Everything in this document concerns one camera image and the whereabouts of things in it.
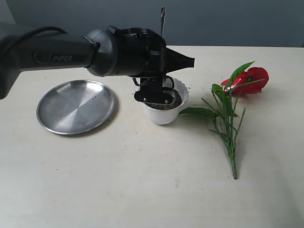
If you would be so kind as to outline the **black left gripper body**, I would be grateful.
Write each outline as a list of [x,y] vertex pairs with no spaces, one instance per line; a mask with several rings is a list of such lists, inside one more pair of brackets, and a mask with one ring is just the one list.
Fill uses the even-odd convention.
[[116,67],[121,75],[137,78],[160,77],[164,69],[166,43],[147,28],[118,29]]

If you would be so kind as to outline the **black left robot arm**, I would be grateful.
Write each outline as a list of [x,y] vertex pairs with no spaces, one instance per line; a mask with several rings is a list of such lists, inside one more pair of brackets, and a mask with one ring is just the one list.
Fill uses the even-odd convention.
[[57,27],[22,33],[0,28],[0,96],[5,98],[24,71],[86,68],[94,76],[129,76],[139,90],[138,102],[171,105],[169,73],[194,67],[194,58],[169,49],[164,39],[146,28],[94,30],[73,37]]

